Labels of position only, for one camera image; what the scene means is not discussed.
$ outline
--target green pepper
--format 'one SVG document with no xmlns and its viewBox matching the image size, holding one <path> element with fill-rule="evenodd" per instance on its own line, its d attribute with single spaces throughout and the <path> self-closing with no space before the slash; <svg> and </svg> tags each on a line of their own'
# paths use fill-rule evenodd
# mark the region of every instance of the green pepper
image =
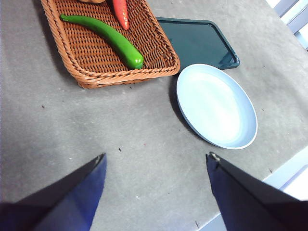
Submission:
<svg viewBox="0 0 308 231">
<path fill-rule="evenodd" d="M 65 22 L 76 23 L 93 30 L 103 37 L 116 51 L 123 63 L 130 69 L 141 69 L 143 56 L 123 35 L 102 21 L 79 15 L 60 15 L 60 19 Z"/>
</svg>

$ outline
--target plastic tray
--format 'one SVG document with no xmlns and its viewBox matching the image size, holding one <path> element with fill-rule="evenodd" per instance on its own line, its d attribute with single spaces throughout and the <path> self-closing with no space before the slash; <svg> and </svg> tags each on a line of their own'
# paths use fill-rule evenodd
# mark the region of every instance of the plastic tray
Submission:
<svg viewBox="0 0 308 231">
<path fill-rule="evenodd" d="M 240 64 L 215 23 L 160 17 L 157 20 L 180 58 L 180 71 L 191 64 L 208 64 L 219 69 L 236 68 Z"/>
</svg>

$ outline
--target light blue plate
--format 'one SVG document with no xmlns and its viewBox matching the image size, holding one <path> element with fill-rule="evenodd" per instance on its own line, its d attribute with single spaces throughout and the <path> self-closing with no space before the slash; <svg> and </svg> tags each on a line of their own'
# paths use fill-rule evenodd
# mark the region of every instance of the light blue plate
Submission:
<svg viewBox="0 0 308 231">
<path fill-rule="evenodd" d="M 178 103 L 193 130 L 222 148 L 242 149 L 257 135 L 255 109 L 241 86 L 206 64 L 186 67 L 177 82 Z"/>
</svg>

